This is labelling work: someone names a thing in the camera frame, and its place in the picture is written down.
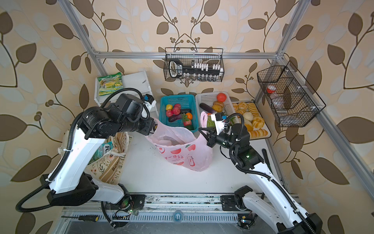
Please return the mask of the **pink plastic grocery bag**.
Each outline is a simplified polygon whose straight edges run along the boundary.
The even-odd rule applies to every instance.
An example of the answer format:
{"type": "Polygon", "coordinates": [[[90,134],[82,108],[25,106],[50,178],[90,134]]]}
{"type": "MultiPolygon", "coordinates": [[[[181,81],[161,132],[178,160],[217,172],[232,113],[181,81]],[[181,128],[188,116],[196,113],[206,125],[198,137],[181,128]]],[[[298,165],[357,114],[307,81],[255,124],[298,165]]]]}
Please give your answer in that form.
{"type": "Polygon", "coordinates": [[[201,172],[213,160],[213,149],[207,146],[202,134],[195,137],[185,127],[170,127],[155,120],[157,128],[146,139],[156,147],[159,156],[173,165],[201,172]]]}

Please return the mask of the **teal red snack bag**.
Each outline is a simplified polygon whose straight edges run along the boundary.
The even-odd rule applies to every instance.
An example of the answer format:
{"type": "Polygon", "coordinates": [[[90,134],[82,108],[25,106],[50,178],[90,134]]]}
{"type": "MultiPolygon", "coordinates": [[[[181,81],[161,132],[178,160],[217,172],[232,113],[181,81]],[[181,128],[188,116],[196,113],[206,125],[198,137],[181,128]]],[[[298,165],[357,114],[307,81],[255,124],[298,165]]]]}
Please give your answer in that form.
{"type": "Polygon", "coordinates": [[[113,143],[111,141],[101,144],[99,148],[93,154],[88,164],[92,164],[98,161],[103,156],[107,155],[112,149],[113,149],[113,143]]]}

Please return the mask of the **teal plastic fruit basket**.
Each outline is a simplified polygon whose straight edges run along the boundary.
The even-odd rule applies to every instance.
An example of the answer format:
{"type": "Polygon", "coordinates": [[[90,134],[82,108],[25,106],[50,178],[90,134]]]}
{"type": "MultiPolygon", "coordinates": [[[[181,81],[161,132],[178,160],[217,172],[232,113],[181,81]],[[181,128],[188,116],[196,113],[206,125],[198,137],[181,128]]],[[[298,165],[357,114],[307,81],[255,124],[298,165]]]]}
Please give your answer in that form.
{"type": "Polygon", "coordinates": [[[195,106],[193,95],[172,95],[161,98],[159,121],[169,127],[185,127],[191,132],[199,128],[199,115],[195,106]],[[173,105],[172,110],[166,111],[166,105],[173,105]],[[189,120],[186,113],[191,113],[193,119],[189,120]]]}

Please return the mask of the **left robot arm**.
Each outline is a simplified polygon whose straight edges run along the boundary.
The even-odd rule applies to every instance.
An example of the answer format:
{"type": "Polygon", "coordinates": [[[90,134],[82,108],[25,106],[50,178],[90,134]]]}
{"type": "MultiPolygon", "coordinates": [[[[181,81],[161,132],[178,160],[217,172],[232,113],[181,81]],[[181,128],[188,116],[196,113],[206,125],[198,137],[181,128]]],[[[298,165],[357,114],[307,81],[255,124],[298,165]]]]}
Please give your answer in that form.
{"type": "Polygon", "coordinates": [[[100,201],[122,207],[131,196],[124,185],[108,184],[85,173],[85,168],[99,146],[121,132],[151,133],[155,120],[150,110],[156,101],[150,94],[134,88],[123,88],[109,95],[101,106],[90,107],[78,114],[71,124],[67,146],[44,183],[21,199],[15,210],[31,213],[54,206],[80,206],[100,201]]]}

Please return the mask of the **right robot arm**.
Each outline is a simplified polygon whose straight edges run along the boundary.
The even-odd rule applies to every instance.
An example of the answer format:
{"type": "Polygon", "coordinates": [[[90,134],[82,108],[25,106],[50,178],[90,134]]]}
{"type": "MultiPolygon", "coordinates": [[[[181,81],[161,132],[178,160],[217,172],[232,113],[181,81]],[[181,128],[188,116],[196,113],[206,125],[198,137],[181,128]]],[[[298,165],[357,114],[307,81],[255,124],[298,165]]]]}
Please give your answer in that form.
{"type": "Polygon", "coordinates": [[[222,117],[221,114],[202,112],[200,122],[198,131],[207,145],[228,149],[228,157],[236,169],[248,174],[270,201],[265,202],[251,188],[243,186],[234,194],[236,209],[253,211],[278,234],[321,233],[321,218],[295,201],[274,177],[265,155],[250,145],[251,136],[241,114],[222,117]]]}

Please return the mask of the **cream canvas tote bag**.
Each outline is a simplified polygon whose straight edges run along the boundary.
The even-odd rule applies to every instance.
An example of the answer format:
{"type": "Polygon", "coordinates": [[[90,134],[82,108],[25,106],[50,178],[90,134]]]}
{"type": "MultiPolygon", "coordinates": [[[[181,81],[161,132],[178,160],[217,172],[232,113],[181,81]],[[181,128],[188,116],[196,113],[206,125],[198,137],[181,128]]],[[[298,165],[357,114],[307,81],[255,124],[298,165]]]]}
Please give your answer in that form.
{"type": "Polygon", "coordinates": [[[88,164],[84,172],[102,182],[117,185],[123,171],[123,165],[132,141],[127,132],[117,133],[104,141],[113,143],[113,149],[98,161],[88,164]]]}

